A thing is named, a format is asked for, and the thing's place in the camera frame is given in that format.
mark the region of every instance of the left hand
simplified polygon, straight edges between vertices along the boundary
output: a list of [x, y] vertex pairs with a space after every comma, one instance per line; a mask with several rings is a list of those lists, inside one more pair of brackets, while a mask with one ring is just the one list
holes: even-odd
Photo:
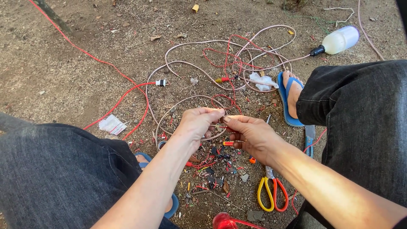
[[192, 141], [194, 148], [196, 148], [194, 151], [196, 151], [203, 136], [205, 138], [211, 137], [211, 131], [214, 127], [210, 127], [210, 125], [218, 123], [224, 115], [224, 109], [200, 107], [186, 110], [173, 136], [180, 136], [185, 140]]

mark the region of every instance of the pant leg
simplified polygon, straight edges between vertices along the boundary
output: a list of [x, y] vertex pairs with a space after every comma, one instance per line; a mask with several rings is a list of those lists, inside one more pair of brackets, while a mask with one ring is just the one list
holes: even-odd
[[[64, 124], [0, 137], [0, 211], [10, 229], [90, 228], [141, 173], [124, 141]], [[161, 228], [178, 228], [163, 218]]]
[[[303, 124], [328, 129], [323, 164], [407, 207], [406, 60], [318, 67], [296, 107]], [[302, 209], [321, 218], [307, 201]]]

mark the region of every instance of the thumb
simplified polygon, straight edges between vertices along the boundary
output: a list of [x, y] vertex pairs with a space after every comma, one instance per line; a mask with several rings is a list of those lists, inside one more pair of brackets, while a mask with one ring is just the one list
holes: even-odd
[[225, 110], [224, 109], [218, 109], [218, 110], [213, 110], [209, 113], [206, 114], [201, 114], [201, 116], [208, 122], [208, 123], [213, 123], [213, 122], [218, 122], [219, 119], [225, 115]]
[[244, 133], [245, 127], [247, 123], [242, 123], [237, 119], [232, 119], [228, 116], [223, 117], [223, 122], [232, 130], [238, 131], [240, 133]]

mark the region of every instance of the flip-flop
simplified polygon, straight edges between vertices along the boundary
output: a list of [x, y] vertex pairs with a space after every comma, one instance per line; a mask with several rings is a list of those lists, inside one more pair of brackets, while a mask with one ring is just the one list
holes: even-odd
[[[138, 152], [138, 153], [135, 154], [135, 156], [137, 156], [137, 155], [142, 155], [148, 162], [150, 162], [152, 160], [151, 157], [149, 155], [145, 154], [145, 153]], [[148, 165], [148, 163], [147, 162], [139, 162], [138, 165], [141, 168], [145, 168]], [[171, 218], [171, 216], [173, 216], [175, 214], [175, 212], [177, 211], [178, 206], [179, 206], [179, 200], [178, 200], [177, 196], [174, 193], [173, 193], [171, 198], [173, 200], [173, 206], [170, 209], [170, 211], [164, 213], [164, 217], [167, 218], [167, 219]]]
[[282, 108], [283, 108], [283, 112], [284, 112], [284, 120], [289, 126], [303, 127], [304, 124], [302, 124], [298, 119], [295, 119], [295, 118], [291, 117], [291, 115], [288, 113], [287, 98], [288, 98], [288, 93], [290, 91], [291, 84], [293, 83], [293, 81], [296, 81], [297, 83], [299, 83], [302, 88], [304, 88], [304, 86], [302, 85], [302, 83], [298, 79], [296, 79], [294, 77], [290, 77], [288, 79], [288, 82], [287, 82], [287, 88], [285, 88], [284, 84], [282, 83], [282, 74], [283, 74], [283, 72], [280, 72], [278, 74], [278, 76], [277, 76], [277, 84], [279, 86], [278, 92], [280, 93], [281, 101], [283, 103]]

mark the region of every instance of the dirt ground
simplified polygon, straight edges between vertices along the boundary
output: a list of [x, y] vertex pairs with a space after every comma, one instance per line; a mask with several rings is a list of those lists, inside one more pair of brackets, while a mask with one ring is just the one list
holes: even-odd
[[[288, 59], [302, 57], [318, 46], [327, 35], [318, 24], [325, 28], [326, 23], [316, 20], [319, 17], [327, 21], [345, 20], [351, 11], [325, 11], [329, 7], [351, 7], [357, 10], [356, 0], [314, 0], [304, 7], [282, 10], [284, 0], [274, 0], [274, 4], [267, 4], [266, 0], [116, 0], [112, 6], [111, 0], [65, 1], [47, 0], [55, 12], [75, 31], [70, 37], [77, 46], [88, 51], [101, 60], [111, 62], [125, 75], [136, 83], [143, 83], [157, 67], [164, 64], [164, 54], [174, 44], [197, 42], [206, 40], [227, 40], [232, 34], [250, 37], [262, 28], [270, 25], [285, 24], [295, 27], [297, 37], [293, 43], [279, 50]], [[199, 4], [199, 10], [194, 13], [191, 8]], [[109, 111], [120, 97], [132, 87], [132, 83], [119, 75], [112, 67], [96, 62], [92, 58], [73, 48], [51, 23], [29, 1], [1, 1], [0, 2], [0, 111], [15, 117], [35, 123], [67, 123], [84, 128]], [[405, 59], [407, 57], [403, 26], [393, 0], [368, 1], [361, 4], [361, 19], [364, 28], [376, 47], [386, 59]], [[359, 28], [357, 15], [354, 14], [349, 22]], [[334, 25], [327, 27], [334, 31]], [[179, 33], [187, 33], [186, 38], [174, 38]], [[161, 38], [151, 42], [150, 37], [161, 35]], [[278, 47], [292, 38], [286, 29], [273, 28], [260, 34], [255, 42], [260, 47], [272, 45]], [[242, 40], [233, 39], [239, 44]], [[185, 45], [170, 52], [169, 61], [186, 60], [203, 68], [213, 78], [223, 77], [222, 68], [211, 66], [202, 57], [203, 48], [214, 48], [226, 51], [226, 43], [209, 43], [200, 45]], [[224, 56], [210, 53], [214, 63], [223, 64]], [[312, 70], [320, 65], [346, 65], [379, 61], [378, 56], [361, 34], [359, 42], [346, 51], [336, 55], [323, 54], [323, 59], [309, 57], [292, 63], [293, 71], [304, 82], [307, 81]], [[264, 66], [271, 63], [271, 59], [261, 58], [255, 64]], [[178, 101], [191, 95], [225, 94], [233, 97], [214, 85], [202, 72], [184, 64], [172, 65], [175, 72], [183, 78], [173, 75], [167, 68], [159, 70], [151, 80], [167, 79], [171, 82], [165, 88], [151, 87], [149, 93], [150, 105], [157, 118], [171, 108]], [[275, 80], [282, 68], [266, 71]], [[193, 86], [190, 77], [197, 77], [199, 82]], [[261, 108], [272, 99], [273, 104]], [[228, 106], [226, 99], [221, 102]], [[241, 107], [244, 115], [267, 119], [271, 114], [270, 125], [287, 142], [302, 148], [304, 144], [304, 129], [289, 127], [282, 116], [282, 104], [278, 92], [257, 93], [250, 89], [236, 92], [236, 103]], [[188, 100], [175, 110], [176, 119], [172, 124], [167, 121], [164, 127], [173, 131], [179, 123], [182, 112], [197, 106], [210, 106], [209, 99]], [[113, 114], [123, 122], [130, 121], [128, 128], [119, 135], [124, 137], [140, 120], [146, 108], [146, 101], [138, 90], [130, 92], [113, 111]], [[238, 114], [236, 108], [229, 110], [230, 114]], [[157, 151], [152, 143], [152, 131], [156, 123], [148, 113], [141, 126], [126, 140], [143, 139], [141, 151], [154, 156]], [[317, 127], [316, 134], [324, 127]], [[97, 125], [89, 129], [98, 137], [104, 137], [105, 132]], [[213, 140], [220, 146], [222, 138]], [[315, 147], [315, 159], [321, 159], [325, 136]], [[205, 142], [206, 149], [211, 143]], [[265, 169], [259, 163], [250, 164], [247, 153], [233, 154], [235, 167], [244, 167], [236, 175], [222, 172], [222, 162], [213, 168], [217, 177], [224, 176], [230, 186], [229, 201], [239, 208], [229, 205], [223, 199], [213, 194], [198, 194], [199, 202], [185, 206], [187, 184], [191, 187], [201, 184], [204, 179], [193, 178], [194, 170], [187, 167], [187, 173], [182, 173], [175, 194], [179, 197], [180, 207], [177, 217], [171, 220], [181, 228], [211, 228], [212, 218], [221, 211], [227, 211], [232, 217], [246, 220], [246, 211], [260, 211], [257, 203], [257, 187]], [[200, 150], [197, 157], [201, 159], [207, 152]], [[240, 181], [240, 176], [249, 174], [247, 183]], [[294, 193], [294, 188], [282, 177], [288, 195]], [[214, 190], [222, 195], [221, 188]], [[303, 197], [298, 196], [294, 205], [300, 208]], [[296, 216], [293, 208], [280, 213], [278, 211], [264, 212], [264, 221], [256, 224], [268, 228], [285, 228]], [[0, 229], [6, 228], [0, 214]]]

